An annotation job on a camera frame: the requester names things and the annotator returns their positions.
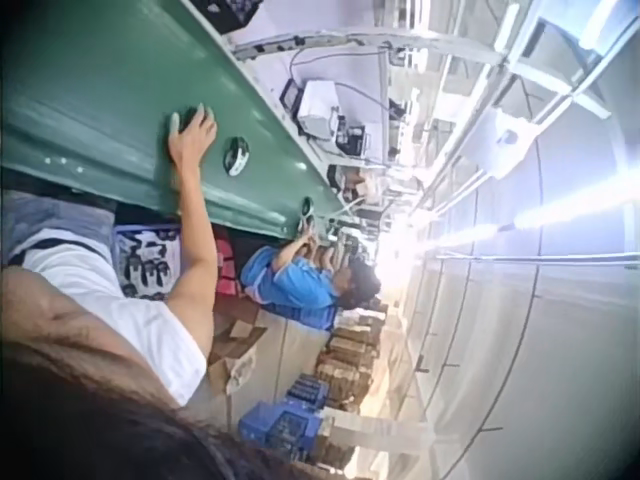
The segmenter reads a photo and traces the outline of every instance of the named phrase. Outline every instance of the white device on stand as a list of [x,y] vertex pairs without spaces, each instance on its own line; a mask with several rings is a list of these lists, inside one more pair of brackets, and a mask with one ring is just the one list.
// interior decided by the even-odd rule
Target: white device on stand
[[340,103],[334,82],[309,80],[302,94],[297,119],[302,129],[321,140],[335,142]]

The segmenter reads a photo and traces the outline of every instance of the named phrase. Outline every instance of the metal frame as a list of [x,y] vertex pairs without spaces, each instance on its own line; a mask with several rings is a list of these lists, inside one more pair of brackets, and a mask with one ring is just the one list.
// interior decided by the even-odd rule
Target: metal frame
[[[508,55],[504,55],[480,42],[435,32],[418,34],[411,31],[383,27],[308,31],[297,34],[277,35],[235,45],[232,47],[232,53],[236,60],[247,61],[275,53],[345,46],[377,47],[383,50],[427,49],[446,58],[459,57],[466,61],[483,63],[490,67],[504,65],[510,73],[521,75],[527,80],[538,83],[555,93],[565,94],[571,90],[567,80],[557,72],[531,65],[525,59],[518,59],[517,62],[509,63],[507,62]],[[590,93],[583,94],[579,92],[576,95],[576,103],[600,118],[608,118],[611,115],[611,112],[606,110],[606,107],[597,97]]]
[[462,260],[476,263],[519,264],[541,266],[572,267],[612,267],[640,265],[640,252],[604,253],[594,255],[536,255],[536,256],[493,256],[459,255],[450,253],[437,255],[438,260]]
[[[502,87],[512,75],[517,75],[556,93],[555,97],[532,120],[534,124],[540,125],[541,132],[552,125],[573,103],[580,105],[601,119],[606,119],[611,116],[611,112],[607,109],[604,102],[587,90],[602,74],[623,46],[638,29],[640,29],[640,19],[636,18],[628,25],[610,50],[601,57],[600,60],[592,64],[589,71],[584,72],[581,70],[577,72],[571,80],[567,80],[558,72],[537,65],[535,61],[528,58],[522,58],[526,46],[539,24],[543,7],[547,1],[548,0],[533,0],[531,2],[524,14],[524,20],[519,32],[513,44],[506,52],[501,51],[502,45],[494,45],[495,48],[491,48],[480,42],[460,38],[455,35],[456,27],[459,27],[461,21],[462,6],[457,12],[458,17],[454,24],[454,34],[451,35],[438,34],[435,32],[418,34],[411,31],[380,27],[310,31],[295,35],[280,35],[236,45],[233,47],[232,52],[237,60],[245,61],[255,59],[259,56],[285,51],[339,46],[378,47],[386,50],[428,49],[445,56],[446,59],[438,92],[442,90],[442,85],[446,80],[448,66],[453,56],[467,61],[483,63],[484,67],[482,72],[469,97],[469,103],[472,107],[469,108],[466,115],[456,124],[453,133],[440,150],[433,166],[428,170],[427,178],[422,179],[426,191],[416,202],[412,210],[412,212],[415,212],[424,206],[432,191],[444,180],[446,171],[455,163],[467,138],[473,132],[483,114],[499,97]],[[509,37],[509,33],[513,27],[513,20],[514,18],[507,19],[503,17],[496,36],[496,43],[503,43],[505,39]],[[475,182],[471,186],[465,184],[463,188],[452,195],[449,201],[436,206],[434,210],[439,212],[439,214],[446,212],[482,185],[487,179],[488,177],[484,178],[481,182]]]
[[[519,74],[523,78],[534,81],[535,83],[538,83],[539,85],[549,90],[553,88],[555,88],[555,90],[560,90],[556,91],[556,96],[532,120],[534,124],[540,125],[540,133],[542,133],[558,118],[560,118],[560,116],[572,105],[573,102],[593,112],[602,119],[606,119],[611,115],[611,113],[606,109],[606,106],[604,106],[603,103],[595,95],[587,93],[586,91],[597,80],[600,74],[602,74],[602,72],[607,68],[607,66],[620,52],[624,45],[626,45],[626,43],[639,29],[640,18],[636,17],[636,19],[627,26],[626,30],[620,35],[618,40],[613,44],[606,55],[604,55],[599,61],[596,61],[595,65],[592,65],[589,71],[577,72],[572,77],[571,83],[569,84],[566,84],[564,81],[557,79],[549,71],[544,72],[543,70],[537,69],[528,59],[521,59],[518,63],[514,64],[515,68],[512,67],[512,73]],[[571,84],[576,81],[579,81],[579,83],[571,87]],[[443,178],[444,176],[442,175],[440,177],[436,177],[431,183],[432,187],[436,188],[439,182],[443,180]],[[461,199],[473,192],[473,189],[465,189],[465,187],[466,184],[465,186],[463,186],[463,188],[454,193],[450,200],[436,206],[434,208],[434,211],[440,213],[445,212],[453,205],[455,205],[455,203],[458,203]],[[415,209],[418,209],[422,205],[424,205],[426,201],[426,193],[427,192],[425,192],[425,197],[420,199],[420,201],[417,203]]]

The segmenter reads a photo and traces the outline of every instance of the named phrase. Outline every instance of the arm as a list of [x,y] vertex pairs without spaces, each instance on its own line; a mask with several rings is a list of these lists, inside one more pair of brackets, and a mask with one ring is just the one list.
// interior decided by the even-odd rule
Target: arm
[[169,153],[176,167],[182,213],[182,251],[187,268],[167,298],[167,306],[194,338],[205,357],[213,341],[213,303],[218,281],[218,254],[200,186],[200,162],[215,139],[213,112],[200,105],[180,133],[171,117]]
[[278,252],[278,254],[271,261],[271,268],[275,273],[278,273],[284,267],[289,265],[293,261],[293,257],[295,257],[296,252],[303,245],[307,244],[313,235],[311,229],[307,226],[304,230],[304,233],[296,240],[291,242],[289,245],[284,247],[282,250]]
[[331,263],[331,257],[333,257],[334,248],[329,247],[325,250],[320,260],[320,266],[323,270],[329,270],[333,273],[333,264]]

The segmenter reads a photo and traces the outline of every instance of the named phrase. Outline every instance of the blue crate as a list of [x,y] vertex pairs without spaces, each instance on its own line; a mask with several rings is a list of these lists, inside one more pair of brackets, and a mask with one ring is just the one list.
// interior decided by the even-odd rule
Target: blue crate
[[316,412],[322,410],[329,396],[329,385],[317,378],[301,374],[287,391],[285,401]]
[[311,453],[322,419],[298,405],[259,402],[238,422],[240,436],[269,448],[290,461],[304,461]]

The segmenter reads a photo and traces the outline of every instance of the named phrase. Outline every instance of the hand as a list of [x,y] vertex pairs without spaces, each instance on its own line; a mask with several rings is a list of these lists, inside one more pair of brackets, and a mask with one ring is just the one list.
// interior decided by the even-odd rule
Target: hand
[[312,244],[315,241],[312,225],[310,225],[308,222],[304,222],[304,227],[302,229],[300,238],[304,240],[305,243]]
[[199,174],[200,162],[218,133],[218,125],[213,111],[204,105],[198,105],[193,119],[182,132],[180,115],[171,115],[169,129],[169,154],[176,166],[178,175]]

